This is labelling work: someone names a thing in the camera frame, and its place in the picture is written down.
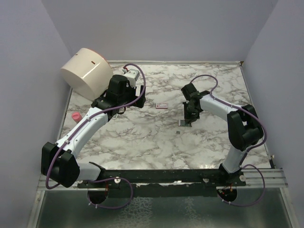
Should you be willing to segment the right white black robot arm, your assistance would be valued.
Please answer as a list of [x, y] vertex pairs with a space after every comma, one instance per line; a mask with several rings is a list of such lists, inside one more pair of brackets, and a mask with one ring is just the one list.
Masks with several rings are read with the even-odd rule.
[[179, 121], [179, 126], [191, 127], [193, 122], [200, 119], [203, 111], [227, 122], [231, 147], [220, 164], [218, 180], [224, 186], [230, 185], [241, 171], [240, 165], [248, 150], [264, 137], [263, 127], [254, 107], [219, 101], [209, 91], [199, 92], [192, 83], [185, 85], [181, 91], [186, 101], [183, 102], [184, 119]]

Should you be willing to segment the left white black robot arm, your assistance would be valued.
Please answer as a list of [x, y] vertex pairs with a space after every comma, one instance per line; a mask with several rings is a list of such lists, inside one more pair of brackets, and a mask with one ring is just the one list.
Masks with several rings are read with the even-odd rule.
[[136, 96], [136, 81], [139, 71], [129, 70], [123, 75], [114, 75], [108, 88], [96, 98], [85, 117], [56, 143], [47, 142], [42, 147], [41, 173], [68, 188], [76, 181], [89, 181], [98, 188], [104, 184], [104, 169], [93, 163], [78, 163], [77, 157], [91, 137], [120, 109], [128, 106], [143, 108], [145, 87]]

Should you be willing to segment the staple box with staples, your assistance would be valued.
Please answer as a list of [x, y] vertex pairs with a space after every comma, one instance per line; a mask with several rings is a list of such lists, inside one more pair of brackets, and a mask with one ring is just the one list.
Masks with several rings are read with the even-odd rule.
[[178, 126], [180, 127], [191, 127], [191, 123], [187, 123], [185, 120], [179, 120]]

